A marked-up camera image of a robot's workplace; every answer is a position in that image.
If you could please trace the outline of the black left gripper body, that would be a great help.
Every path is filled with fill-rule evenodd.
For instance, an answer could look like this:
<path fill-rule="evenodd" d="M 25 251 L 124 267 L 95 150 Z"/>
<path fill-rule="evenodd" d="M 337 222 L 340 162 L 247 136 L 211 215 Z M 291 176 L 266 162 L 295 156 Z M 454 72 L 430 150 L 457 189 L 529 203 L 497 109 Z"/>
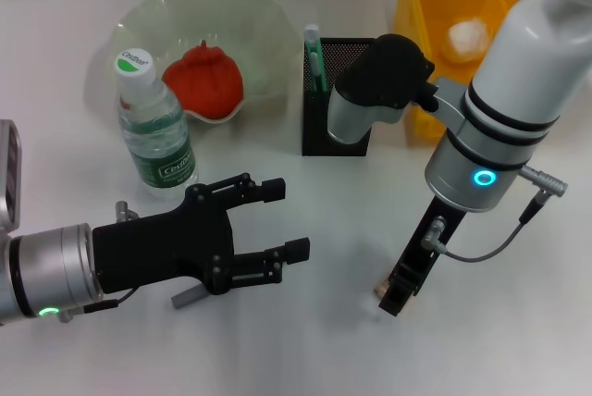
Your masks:
<path fill-rule="evenodd" d="M 93 229 L 92 243 L 105 293 L 180 277 L 200 280 L 212 294 L 231 288 L 232 228 L 212 194 L 190 188 L 169 212 Z"/>

